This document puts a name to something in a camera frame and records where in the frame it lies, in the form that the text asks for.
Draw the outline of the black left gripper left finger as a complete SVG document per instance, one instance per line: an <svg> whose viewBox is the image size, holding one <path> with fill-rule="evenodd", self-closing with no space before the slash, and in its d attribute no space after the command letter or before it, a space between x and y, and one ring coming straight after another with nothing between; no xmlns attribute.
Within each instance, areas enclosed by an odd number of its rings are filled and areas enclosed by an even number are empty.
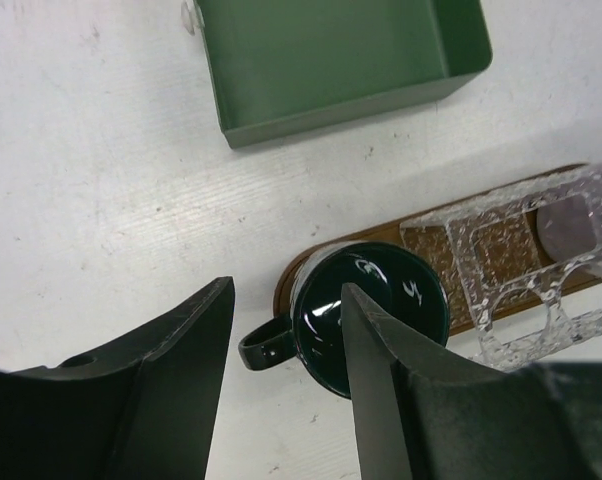
<svg viewBox="0 0 602 480"><path fill-rule="evenodd" d="M235 287L174 309L59 366L0 371L0 479L202 479Z"/></svg>

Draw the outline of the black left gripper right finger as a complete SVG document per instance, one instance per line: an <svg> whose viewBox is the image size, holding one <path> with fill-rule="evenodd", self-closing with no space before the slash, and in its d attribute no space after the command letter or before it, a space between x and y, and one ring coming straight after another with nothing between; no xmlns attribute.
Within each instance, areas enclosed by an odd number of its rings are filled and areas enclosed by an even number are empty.
<svg viewBox="0 0 602 480"><path fill-rule="evenodd" d="M341 293L365 479L602 479L602 362L504 373Z"/></svg>

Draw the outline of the dark green mug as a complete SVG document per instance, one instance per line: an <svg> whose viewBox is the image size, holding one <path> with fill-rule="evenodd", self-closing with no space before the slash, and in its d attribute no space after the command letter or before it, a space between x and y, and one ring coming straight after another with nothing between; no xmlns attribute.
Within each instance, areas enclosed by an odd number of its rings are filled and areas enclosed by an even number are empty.
<svg viewBox="0 0 602 480"><path fill-rule="evenodd" d="M298 358L328 391L349 398L341 290L355 284L388 314L439 345L449 337L450 307L435 271L386 242L345 241L312 253L295 272L289 304L239 343L247 369Z"/></svg>

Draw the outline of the clear textured glass holder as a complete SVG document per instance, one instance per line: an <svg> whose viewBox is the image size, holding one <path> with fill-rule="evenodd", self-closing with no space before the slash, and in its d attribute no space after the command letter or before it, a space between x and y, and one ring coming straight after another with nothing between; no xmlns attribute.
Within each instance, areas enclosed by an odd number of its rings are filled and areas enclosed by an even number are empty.
<svg viewBox="0 0 602 480"><path fill-rule="evenodd" d="M399 226L402 244L441 278L452 328L471 328L473 361L503 371L602 335L602 280L563 277L537 233L537 210L579 193L545 189L551 174L419 214ZM602 264L602 185L586 195L597 247L575 258Z"/></svg>

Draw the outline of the lilac enamel mug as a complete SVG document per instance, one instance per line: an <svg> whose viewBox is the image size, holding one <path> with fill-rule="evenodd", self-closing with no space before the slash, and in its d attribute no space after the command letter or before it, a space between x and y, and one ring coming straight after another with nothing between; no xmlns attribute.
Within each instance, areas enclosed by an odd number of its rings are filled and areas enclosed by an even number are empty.
<svg viewBox="0 0 602 480"><path fill-rule="evenodd" d="M575 170L551 174L543 179L545 189L560 186L562 190L577 189L576 195L555 200L537 210L537 233L543 249L555 263L563 262L564 278L577 274L602 280L602 264L584 263L578 266L575 258L597 247L592 209L585 196L600 194L602 164L590 167L589 174Z"/></svg>

